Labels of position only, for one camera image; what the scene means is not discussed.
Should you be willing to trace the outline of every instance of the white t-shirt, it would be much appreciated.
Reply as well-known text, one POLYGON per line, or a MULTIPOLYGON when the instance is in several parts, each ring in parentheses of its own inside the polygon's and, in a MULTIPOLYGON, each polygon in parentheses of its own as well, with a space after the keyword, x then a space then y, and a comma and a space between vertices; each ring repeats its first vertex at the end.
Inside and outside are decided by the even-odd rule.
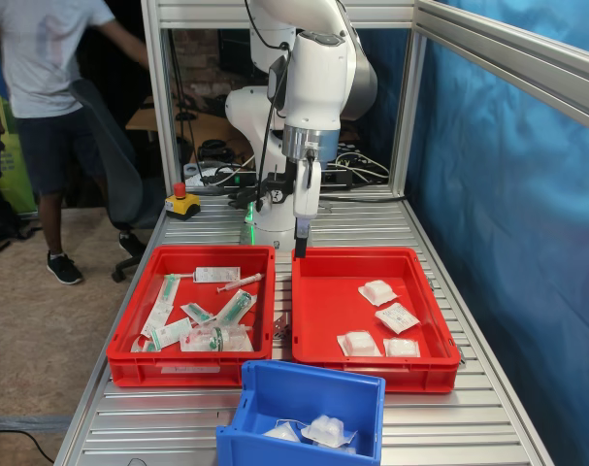
POLYGON ((58 117, 78 110, 70 83, 88 26, 115 19, 103 0, 0 0, 3 75, 15 117, 58 117))

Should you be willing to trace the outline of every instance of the green poster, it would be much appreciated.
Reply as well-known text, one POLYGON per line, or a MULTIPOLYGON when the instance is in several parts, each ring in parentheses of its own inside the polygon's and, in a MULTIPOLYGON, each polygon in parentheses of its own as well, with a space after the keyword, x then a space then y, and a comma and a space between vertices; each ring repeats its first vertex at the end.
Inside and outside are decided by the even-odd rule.
POLYGON ((0 117, 5 127, 5 134, 1 141, 5 150, 1 153, 0 190, 5 199, 12 204, 18 214, 28 214, 36 211, 31 183, 22 159, 20 141, 16 132, 16 123, 10 103, 0 96, 0 117))

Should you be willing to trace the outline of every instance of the wooden desk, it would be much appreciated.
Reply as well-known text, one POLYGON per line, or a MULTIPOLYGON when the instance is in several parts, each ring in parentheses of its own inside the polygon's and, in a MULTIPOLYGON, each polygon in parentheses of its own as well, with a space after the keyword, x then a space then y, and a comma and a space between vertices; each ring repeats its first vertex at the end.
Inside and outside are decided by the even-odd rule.
MULTIPOLYGON (((152 103, 153 99, 148 97, 146 103, 152 103)), ((180 109, 176 102, 174 102, 176 114, 178 115, 180 109)), ((238 131, 227 118, 218 116, 202 114, 201 112, 191 112, 197 118, 190 121, 193 127, 193 135, 195 137, 195 144, 197 149, 201 147, 204 141, 208 139, 220 139, 227 142, 227 146, 231 148, 236 154, 244 154, 243 159, 248 159, 253 155, 251 145, 248 143, 245 135, 238 131)), ((181 126, 184 124, 184 139, 191 142, 190 133, 188 131, 188 124, 186 121, 177 121, 174 119, 176 125, 176 134, 181 137, 181 126)), ((139 109, 130 121, 126 124, 128 130, 150 131, 157 133, 158 124, 156 122, 156 111, 154 109, 139 109)))

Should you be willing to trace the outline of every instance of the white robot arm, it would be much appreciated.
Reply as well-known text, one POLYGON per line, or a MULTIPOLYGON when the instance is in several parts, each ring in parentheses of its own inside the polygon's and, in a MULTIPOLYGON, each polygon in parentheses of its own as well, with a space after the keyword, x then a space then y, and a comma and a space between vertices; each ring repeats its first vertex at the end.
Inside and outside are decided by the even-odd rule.
MULTIPOLYGON (((266 167, 275 172, 258 173, 259 189, 266 194, 254 205, 254 224, 275 234, 289 232, 296 238, 296 255, 305 256, 310 222, 317 215, 321 169, 337 155, 340 119, 357 119, 374 104, 376 73, 339 0, 250 0, 249 10, 261 35, 251 29, 251 57, 269 73, 271 99, 278 99, 273 65, 278 60, 283 64, 287 50, 266 47, 261 39, 274 47, 287 43, 292 50, 284 104, 277 106, 286 117, 273 117, 271 123, 271 128, 283 129, 282 144, 271 132, 264 155, 266 167), (295 27, 304 31, 296 35, 295 27), (290 187, 275 195, 267 186, 279 180, 290 187)), ((258 113, 265 121, 270 104, 266 96, 259 100, 257 87, 254 92, 246 89, 230 94, 227 115, 259 157, 264 138, 259 136, 258 113)))

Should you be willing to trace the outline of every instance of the brick wall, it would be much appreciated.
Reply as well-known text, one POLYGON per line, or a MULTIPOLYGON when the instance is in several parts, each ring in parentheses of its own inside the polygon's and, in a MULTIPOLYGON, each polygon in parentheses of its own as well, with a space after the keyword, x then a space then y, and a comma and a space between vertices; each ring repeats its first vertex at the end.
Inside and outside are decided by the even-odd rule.
POLYGON ((176 30, 174 41, 184 88, 216 97, 251 84, 245 77, 219 68, 218 31, 215 29, 176 30))

